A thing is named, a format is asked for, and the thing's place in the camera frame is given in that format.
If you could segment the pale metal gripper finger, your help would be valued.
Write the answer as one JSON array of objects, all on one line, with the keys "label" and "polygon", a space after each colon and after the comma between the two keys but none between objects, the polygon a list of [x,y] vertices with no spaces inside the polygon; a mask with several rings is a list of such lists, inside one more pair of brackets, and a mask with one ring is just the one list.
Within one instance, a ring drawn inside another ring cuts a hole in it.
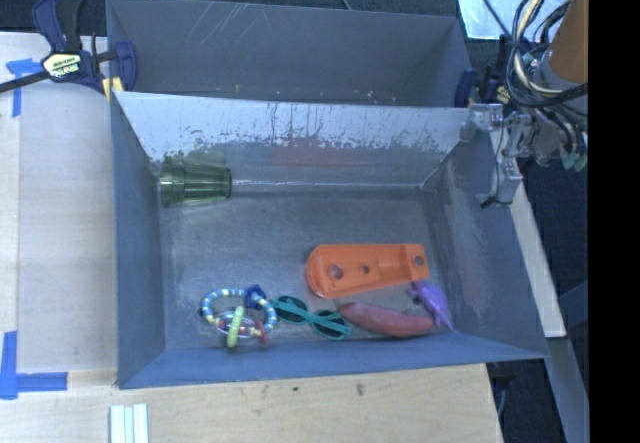
[{"label": "pale metal gripper finger", "polygon": [[500,103],[475,103],[462,123],[459,137],[462,142],[470,142],[478,131],[491,133],[502,128],[503,106]]},{"label": "pale metal gripper finger", "polygon": [[479,196],[480,207],[509,206],[522,182],[514,157],[499,156],[492,170],[490,189]]}]

